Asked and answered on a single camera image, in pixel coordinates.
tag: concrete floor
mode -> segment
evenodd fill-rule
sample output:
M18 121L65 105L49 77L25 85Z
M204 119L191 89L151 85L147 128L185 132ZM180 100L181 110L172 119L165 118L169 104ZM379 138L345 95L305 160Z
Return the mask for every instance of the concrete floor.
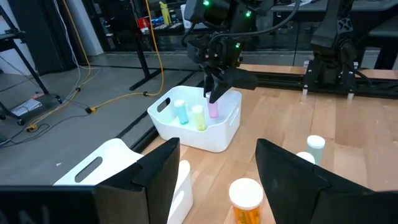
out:
M289 52L247 54L244 57L244 63L292 65L293 57ZM377 53L368 53L363 66L373 67L376 57ZM146 58L149 67L159 67L155 55L149 54ZM309 58L308 52L299 53L295 58L295 64L302 65L303 61ZM197 65L189 61L184 53L163 54L162 60L164 67L167 68L198 68ZM100 55L93 57L91 62L93 65L139 66L135 54ZM75 98L76 101L95 106L117 96L131 93L129 87L144 76L140 69L108 67L99 69L99 74L82 88L82 91ZM87 71L82 70L81 72L82 77L85 77ZM189 73L166 71L163 92L165 93L175 86ZM67 96L75 84L77 76L77 69L74 69L63 73L44 75L42 81L51 93ZM203 76L197 73L184 85L195 86L202 79ZM0 90L18 83L21 84L0 92L0 99L6 106L16 105L30 98L34 91L39 91L39 88L23 76L0 74ZM160 83L161 76L158 75L136 91L157 92ZM156 96L130 96L112 102L87 117L69 119L33 141L0 149L0 185L53 184L98 146L117 136L126 126L145 112L156 99L158 99ZM69 116L84 114L86 114L84 106L69 104L62 110L45 118L39 124L53 125ZM125 134L122 140L128 146L131 146L152 125L152 121L147 116ZM0 121L0 134L8 138L21 129L22 127L18 126L14 119L8 118L5 121ZM35 134L23 132L14 141L18 142Z

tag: white bottle cap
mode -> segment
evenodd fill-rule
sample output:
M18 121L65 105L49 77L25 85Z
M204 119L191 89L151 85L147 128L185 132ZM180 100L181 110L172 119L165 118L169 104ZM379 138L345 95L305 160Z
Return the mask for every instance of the white bottle cap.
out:
M306 161L309 161L312 164L315 164L315 158L308 152L299 152L296 154L296 156L299 156L302 159L305 159Z
M194 113L194 114L203 113L203 106L202 105L192 106L192 113Z
M252 210L260 206L264 193L257 181L249 178L235 180L229 187L229 199L242 210Z
M176 101L174 101L174 106L175 107L180 107L180 106L183 106L184 103L185 103L184 100L176 100Z
M307 138L307 145L313 149L323 149L326 141L321 136L309 136Z

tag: wooden table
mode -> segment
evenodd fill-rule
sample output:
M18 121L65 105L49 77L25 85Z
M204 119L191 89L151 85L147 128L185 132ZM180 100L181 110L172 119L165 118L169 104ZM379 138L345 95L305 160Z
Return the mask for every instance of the wooden table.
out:
M262 72L302 72L301 67L242 65ZM398 78L398 71L367 70L369 77ZM373 190L398 189L398 100L257 88L243 94L241 125L229 148L212 153L181 145L191 164L193 207L184 223L234 223L229 185L249 177L259 181L254 157L257 138L293 153L307 149L307 137L326 139L321 166ZM157 138L148 153L164 141ZM261 223L275 223L268 202Z

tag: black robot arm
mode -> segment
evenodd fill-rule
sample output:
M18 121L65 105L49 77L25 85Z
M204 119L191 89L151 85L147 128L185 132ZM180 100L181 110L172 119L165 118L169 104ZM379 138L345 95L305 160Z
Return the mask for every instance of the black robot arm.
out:
M232 86L253 90L257 78L239 69L239 57L249 37L268 34L281 28L294 17L300 6L296 0L292 13L280 24L266 30L251 32L257 16L263 16L258 0L188 0L184 18L194 24L203 22L217 30L187 42L188 57L203 68L204 93L211 91L215 102ZM321 71L322 82L337 82L340 72L353 71L356 51L351 41L353 28L349 19L353 0L328 2L325 20L311 42L314 64Z
M356 88L354 60L357 51L353 43L353 25L349 17L353 0L328 1L324 20L314 32L311 46L314 59L308 67L308 88L335 86L354 92Z

